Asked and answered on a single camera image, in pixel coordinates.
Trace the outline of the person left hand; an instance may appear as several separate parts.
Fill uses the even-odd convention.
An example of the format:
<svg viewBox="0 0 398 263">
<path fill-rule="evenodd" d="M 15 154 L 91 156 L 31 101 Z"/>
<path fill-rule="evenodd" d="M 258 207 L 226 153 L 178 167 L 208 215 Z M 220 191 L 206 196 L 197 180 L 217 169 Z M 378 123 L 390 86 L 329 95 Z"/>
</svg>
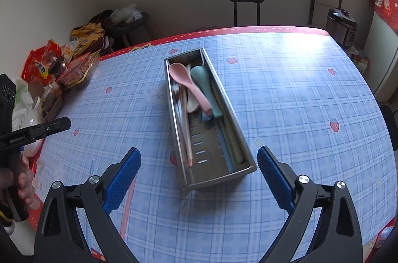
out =
<svg viewBox="0 0 398 263">
<path fill-rule="evenodd" d="M 38 204 L 34 198 L 35 189 L 32 185 L 34 175 L 29 168 L 29 161 L 25 155 L 21 157 L 21 172 L 18 175 L 18 196 L 23 200 L 26 207 L 31 210 L 36 210 Z M 3 190 L 6 190 L 9 186 L 12 186 L 14 182 L 13 173 L 10 169 L 1 168 L 1 204 L 7 206 L 7 199 L 4 195 Z"/>
</svg>

